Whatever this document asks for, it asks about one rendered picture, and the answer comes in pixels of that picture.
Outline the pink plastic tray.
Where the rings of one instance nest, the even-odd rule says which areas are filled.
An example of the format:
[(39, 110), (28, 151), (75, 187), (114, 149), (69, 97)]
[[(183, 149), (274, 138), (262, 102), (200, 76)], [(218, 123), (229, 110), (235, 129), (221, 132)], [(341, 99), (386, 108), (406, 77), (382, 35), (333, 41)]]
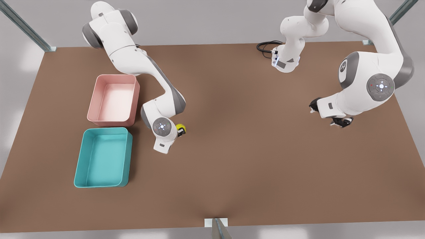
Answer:
[(134, 124), (140, 85), (134, 75), (102, 74), (97, 77), (87, 120), (100, 127)]

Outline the teal plastic tray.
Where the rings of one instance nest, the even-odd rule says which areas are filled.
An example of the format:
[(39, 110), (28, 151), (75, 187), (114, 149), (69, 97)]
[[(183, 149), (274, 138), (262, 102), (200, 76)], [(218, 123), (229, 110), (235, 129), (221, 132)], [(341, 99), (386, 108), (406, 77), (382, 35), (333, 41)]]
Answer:
[(132, 140), (124, 127), (87, 129), (79, 151), (74, 186), (80, 189), (126, 186)]

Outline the silver frame post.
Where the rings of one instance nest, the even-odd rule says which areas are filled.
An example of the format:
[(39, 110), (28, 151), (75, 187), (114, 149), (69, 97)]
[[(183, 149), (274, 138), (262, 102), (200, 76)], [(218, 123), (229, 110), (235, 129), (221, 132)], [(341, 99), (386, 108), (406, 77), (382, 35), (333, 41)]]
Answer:
[(22, 32), (24, 32), (35, 44), (37, 44), (42, 50), (44, 50), (44, 52), (55, 52), (57, 50), (57, 47), (50, 46), (4, 0), (0, 0), (0, 11), (3, 12), (3, 14), (8, 17)]
[(423, 0), (374, 0), (378, 8), (395, 25), (415, 5), (423, 3)]
[(232, 236), (227, 230), (227, 226), (227, 218), (204, 219), (204, 227), (211, 227), (212, 229), (212, 239), (232, 239)]

